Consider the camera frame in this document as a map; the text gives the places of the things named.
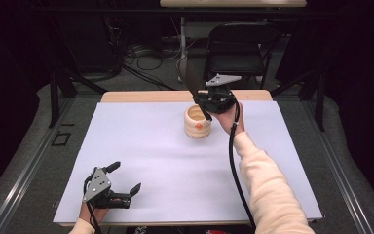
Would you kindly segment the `person's left hand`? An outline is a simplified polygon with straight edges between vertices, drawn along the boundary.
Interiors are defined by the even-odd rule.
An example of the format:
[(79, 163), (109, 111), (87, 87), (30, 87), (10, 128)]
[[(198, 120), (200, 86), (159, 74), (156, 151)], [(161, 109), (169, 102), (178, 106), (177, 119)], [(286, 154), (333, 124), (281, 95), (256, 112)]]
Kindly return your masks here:
[(94, 221), (101, 223), (107, 216), (109, 209), (94, 208), (91, 204), (83, 203), (79, 212), (79, 218), (85, 220), (89, 224)]

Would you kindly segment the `cream ribbed cup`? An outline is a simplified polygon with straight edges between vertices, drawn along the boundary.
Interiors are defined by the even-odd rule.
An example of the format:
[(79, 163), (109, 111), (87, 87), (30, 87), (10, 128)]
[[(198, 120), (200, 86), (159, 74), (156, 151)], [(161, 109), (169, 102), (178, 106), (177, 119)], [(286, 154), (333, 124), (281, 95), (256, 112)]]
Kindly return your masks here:
[(184, 132), (192, 138), (205, 138), (210, 134), (211, 122), (207, 120), (197, 105), (188, 107), (184, 112)]

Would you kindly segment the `aluminium floor rail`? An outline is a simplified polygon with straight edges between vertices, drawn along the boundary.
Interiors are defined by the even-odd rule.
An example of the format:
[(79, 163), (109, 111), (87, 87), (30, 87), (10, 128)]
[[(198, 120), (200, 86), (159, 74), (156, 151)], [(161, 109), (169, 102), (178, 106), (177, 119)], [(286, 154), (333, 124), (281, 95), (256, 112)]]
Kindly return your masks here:
[(335, 179), (338, 189), (342, 195), (344, 203), (355, 223), (358, 234), (374, 234), (374, 230), (371, 227), (362, 205), (359, 203), (357, 196), (348, 181), (348, 178), (342, 168), (342, 165), (331, 146), (326, 133), (323, 132), (318, 126), (315, 118), (315, 111), (312, 105), (308, 101), (302, 101), (302, 106), (308, 116), (308, 119), (319, 138), (321, 145), (325, 151), (325, 159), (328, 164), (330, 171)]
[(66, 234), (54, 223), (57, 206), (77, 156), (79, 123), (74, 99), (63, 102), (50, 128), (45, 104), (0, 179), (0, 234)]

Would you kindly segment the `black frame crossbar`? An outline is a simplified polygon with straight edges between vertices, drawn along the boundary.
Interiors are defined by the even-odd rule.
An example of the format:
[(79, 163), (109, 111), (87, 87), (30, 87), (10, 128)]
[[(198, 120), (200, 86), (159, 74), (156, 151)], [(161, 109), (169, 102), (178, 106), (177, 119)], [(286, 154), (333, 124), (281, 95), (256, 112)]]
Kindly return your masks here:
[(29, 8), (30, 12), (40, 14), (93, 14), (93, 15), (146, 15), (146, 16), (246, 16), (266, 18), (326, 18), (338, 16), (340, 11), (316, 11), (310, 9), (68, 9), (68, 8)]

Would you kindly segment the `person's dark clothing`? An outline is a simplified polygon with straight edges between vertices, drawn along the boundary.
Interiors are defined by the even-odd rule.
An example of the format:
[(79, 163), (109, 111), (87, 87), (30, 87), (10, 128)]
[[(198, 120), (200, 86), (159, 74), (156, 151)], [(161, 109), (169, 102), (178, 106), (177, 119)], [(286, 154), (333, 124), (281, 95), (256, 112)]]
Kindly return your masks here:
[(126, 234), (254, 234), (248, 225), (137, 226)]

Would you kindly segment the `black spatula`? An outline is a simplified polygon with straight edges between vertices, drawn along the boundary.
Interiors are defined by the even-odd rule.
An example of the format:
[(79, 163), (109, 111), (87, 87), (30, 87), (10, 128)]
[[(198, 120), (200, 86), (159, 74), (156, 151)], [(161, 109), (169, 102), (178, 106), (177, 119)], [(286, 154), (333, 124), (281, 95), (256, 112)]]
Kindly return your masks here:
[[(176, 63), (176, 69), (179, 78), (181, 79), (187, 90), (192, 94), (194, 103), (202, 102), (201, 99), (194, 99), (194, 95), (199, 91), (201, 87), (201, 78), (197, 77), (194, 74), (193, 70), (189, 67), (188, 59), (186, 57), (182, 57)], [(208, 122), (212, 121), (212, 117), (207, 112), (202, 111), (202, 113), (204, 114)]]

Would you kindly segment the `person's right hand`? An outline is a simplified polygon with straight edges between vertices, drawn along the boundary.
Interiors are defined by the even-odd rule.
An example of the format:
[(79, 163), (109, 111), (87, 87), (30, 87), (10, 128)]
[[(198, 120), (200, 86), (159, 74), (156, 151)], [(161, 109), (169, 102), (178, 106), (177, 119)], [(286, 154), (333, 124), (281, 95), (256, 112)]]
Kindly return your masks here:
[(240, 102), (222, 114), (212, 114), (212, 117), (218, 120), (221, 127), (227, 134), (231, 133), (231, 128), (234, 124), (237, 124), (235, 135), (245, 131), (243, 121), (243, 105)]

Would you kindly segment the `white-legged wooden desk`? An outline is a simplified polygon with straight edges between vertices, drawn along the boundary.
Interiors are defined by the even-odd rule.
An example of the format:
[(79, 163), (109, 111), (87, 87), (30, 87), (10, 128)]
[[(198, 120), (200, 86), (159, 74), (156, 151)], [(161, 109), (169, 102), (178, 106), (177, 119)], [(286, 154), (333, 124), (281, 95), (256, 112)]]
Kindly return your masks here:
[(173, 10), (209, 10), (233, 22), (249, 21), (267, 23), (279, 13), (304, 10), (307, 0), (160, 0), (160, 6)]

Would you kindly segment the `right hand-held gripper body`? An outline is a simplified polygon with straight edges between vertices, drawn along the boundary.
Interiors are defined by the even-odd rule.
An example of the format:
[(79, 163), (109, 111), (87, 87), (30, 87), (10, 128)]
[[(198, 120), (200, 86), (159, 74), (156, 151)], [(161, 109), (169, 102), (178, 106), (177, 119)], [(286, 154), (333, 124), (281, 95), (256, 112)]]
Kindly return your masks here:
[(217, 74), (206, 81), (207, 94), (204, 109), (211, 113), (221, 114), (229, 110), (235, 103), (236, 97), (229, 84), (241, 80), (241, 76)]

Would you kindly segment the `black metal stand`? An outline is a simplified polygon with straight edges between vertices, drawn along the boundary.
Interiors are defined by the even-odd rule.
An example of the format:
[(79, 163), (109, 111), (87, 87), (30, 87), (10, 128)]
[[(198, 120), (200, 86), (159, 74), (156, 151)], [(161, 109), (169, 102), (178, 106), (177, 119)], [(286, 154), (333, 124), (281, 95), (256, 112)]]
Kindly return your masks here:
[(270, 91), (272, 97), (281, 94), (290, 89), (299, 82), (303, 82), (302, 88), (298, 94), (301, 100), (310, 100), (313, 94), (316, 94), (315, 105), (315, 121), (321, 131), (324, 131), (323, 126), (323, 106), (324, 106), (324, 90), (325, 77), (322, 72), (316, 70), (308, 70), (301, 76), (292, 79), (289, 82), (281, 83), (279, 87)]
[(105, 94), (106, 89), (99, 87), (81, 74), (70, 69), (64, 68), (56, 70), (50, 76), (50, 94), (51, 94), (51, 122), (49, 127), (52, 128), (60, 116), (58, 91), (61, 91), (67, 98), (74, 98), (78, 94), (73, 82), (84, 84), (88, 88), (99, 94)]

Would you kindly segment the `black folding chair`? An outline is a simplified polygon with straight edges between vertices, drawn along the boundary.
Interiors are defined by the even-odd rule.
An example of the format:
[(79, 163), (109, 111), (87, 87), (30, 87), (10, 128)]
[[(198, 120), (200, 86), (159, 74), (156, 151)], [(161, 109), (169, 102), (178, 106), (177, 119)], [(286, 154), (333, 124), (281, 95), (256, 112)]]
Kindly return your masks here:
[(260, 77), (263, 89), (272, 50), (280, 39), (279, 28), (269, 22), (217, 25), (208, 35), (203, 79), (216, 74)]

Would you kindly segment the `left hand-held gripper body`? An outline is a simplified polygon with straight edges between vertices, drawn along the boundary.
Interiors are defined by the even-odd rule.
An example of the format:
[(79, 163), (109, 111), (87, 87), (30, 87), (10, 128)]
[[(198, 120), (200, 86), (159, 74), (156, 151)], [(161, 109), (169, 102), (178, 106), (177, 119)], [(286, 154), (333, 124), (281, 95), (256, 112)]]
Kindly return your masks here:
[(93, 169), (93, 173), (84, 182), (83, 202), (100, 209), (128, 209), (131, 195), (112, 191), (112, 183), (107, 174), (102, 168)]

